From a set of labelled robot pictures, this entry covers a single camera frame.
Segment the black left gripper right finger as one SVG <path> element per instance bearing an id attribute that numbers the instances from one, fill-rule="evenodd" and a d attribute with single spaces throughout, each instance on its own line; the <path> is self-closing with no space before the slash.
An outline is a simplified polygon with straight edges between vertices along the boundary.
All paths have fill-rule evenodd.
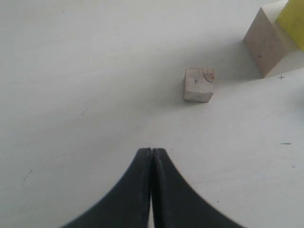
<path id="1" fill-rule="evenodd" d="M 185 181 L 163 148 L 152 150 L 151 197 L 156 228 L 240 228 Z"/>

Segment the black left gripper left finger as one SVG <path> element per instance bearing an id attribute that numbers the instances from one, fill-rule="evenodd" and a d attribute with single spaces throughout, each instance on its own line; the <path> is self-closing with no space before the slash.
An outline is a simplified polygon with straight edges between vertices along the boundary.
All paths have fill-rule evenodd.
<path id="1" fill-rule="evenodd" d="M 140 148 L 115 186 L 66 228 L 146 228 L 150 212 L 152 150 Z"/>

